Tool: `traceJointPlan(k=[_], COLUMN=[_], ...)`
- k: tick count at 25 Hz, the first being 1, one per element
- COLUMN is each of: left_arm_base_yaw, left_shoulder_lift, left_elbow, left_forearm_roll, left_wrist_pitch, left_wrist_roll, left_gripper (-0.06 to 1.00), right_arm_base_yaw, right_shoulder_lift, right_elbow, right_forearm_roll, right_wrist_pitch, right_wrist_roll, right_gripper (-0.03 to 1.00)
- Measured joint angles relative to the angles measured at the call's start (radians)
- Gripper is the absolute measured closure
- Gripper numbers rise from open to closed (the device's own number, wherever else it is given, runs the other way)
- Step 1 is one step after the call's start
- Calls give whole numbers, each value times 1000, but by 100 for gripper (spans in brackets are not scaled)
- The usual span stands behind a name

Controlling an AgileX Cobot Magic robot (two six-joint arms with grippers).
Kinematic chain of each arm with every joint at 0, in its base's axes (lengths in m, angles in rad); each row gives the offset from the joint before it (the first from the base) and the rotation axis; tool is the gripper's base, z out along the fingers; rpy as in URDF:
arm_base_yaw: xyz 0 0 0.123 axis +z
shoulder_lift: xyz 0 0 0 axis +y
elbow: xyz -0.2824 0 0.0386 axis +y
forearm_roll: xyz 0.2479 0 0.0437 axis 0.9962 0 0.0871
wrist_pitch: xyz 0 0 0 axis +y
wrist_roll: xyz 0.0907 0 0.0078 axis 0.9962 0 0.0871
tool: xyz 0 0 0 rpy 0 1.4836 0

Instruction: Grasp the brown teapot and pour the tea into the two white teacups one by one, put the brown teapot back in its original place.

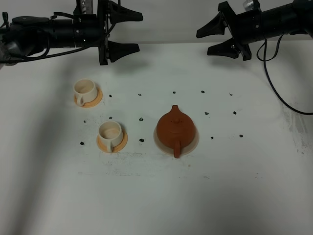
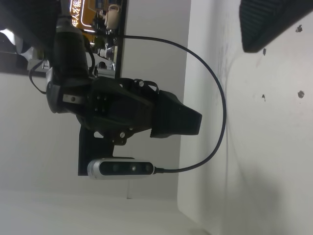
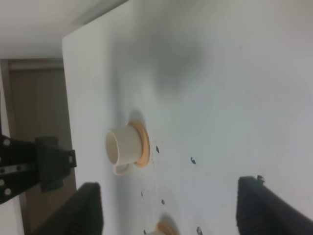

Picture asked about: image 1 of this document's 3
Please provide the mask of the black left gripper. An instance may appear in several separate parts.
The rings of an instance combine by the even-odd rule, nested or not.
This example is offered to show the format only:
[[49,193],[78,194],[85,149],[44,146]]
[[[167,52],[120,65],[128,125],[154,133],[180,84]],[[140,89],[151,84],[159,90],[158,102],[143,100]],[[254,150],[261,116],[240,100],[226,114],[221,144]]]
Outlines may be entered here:
[[[122,22],[141,22],[143,15],[140,12],[119,6],[113,1],[99,0],[97,2],[97,13],[92,15],[74,15],[74,41],[75,47],[97,47],[99,52],[99,63],[107,65],[107,38],[108,13],[110,11],[111,24]],[[122,44],[108,41],[108,58],[115,62],[122,57],[140,51],[138,44]]]

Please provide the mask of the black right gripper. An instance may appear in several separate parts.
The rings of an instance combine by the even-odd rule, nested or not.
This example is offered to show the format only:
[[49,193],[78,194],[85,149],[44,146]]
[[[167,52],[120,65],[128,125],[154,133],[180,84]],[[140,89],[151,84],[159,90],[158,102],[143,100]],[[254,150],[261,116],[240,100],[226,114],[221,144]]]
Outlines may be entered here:
[[236,14],[228,2],[222,2],[218,6],[219,14],[197,30],[196,37],[204,38],[212,35],[224,35],[228,28],[232,38],[208,48],[208,56],[224,56],[238,58],[243,56],[243,60],[251,59],[249,44],[262,40],[261,32],[261,9],[245,11]]

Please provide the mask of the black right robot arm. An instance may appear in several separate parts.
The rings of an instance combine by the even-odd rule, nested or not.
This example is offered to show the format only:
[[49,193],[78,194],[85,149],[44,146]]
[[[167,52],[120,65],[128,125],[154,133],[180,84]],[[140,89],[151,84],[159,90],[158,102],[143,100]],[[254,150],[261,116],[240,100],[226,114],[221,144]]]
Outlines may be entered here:
[[313,2],[294,0],[292,3],[267,11],[260,9],[257,0],[248,0],[245,12],[236,14],[229,3],[218,5],[218,15],[196,33],[197,38],[223,35],[228,28],[232,37],[208,48],[208,55],[243,60],[251,59],[250,43],[290,34],[313,34]]

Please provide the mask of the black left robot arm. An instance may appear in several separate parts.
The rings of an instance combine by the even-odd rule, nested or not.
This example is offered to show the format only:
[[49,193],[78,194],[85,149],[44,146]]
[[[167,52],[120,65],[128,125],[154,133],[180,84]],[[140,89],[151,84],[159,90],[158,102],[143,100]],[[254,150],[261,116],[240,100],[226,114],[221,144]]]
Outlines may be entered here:
[[137,44],[109,40],[115,25],[141,22],[140,12],[122,7],[120,2],[99,0],[97,12],[91,0],[78,0],[72,14],[54,12],[49,18],[20,16],[11,21],[2,13],[0,65],[13,66],[98,48],[99,63],[107,65],[140,51]]

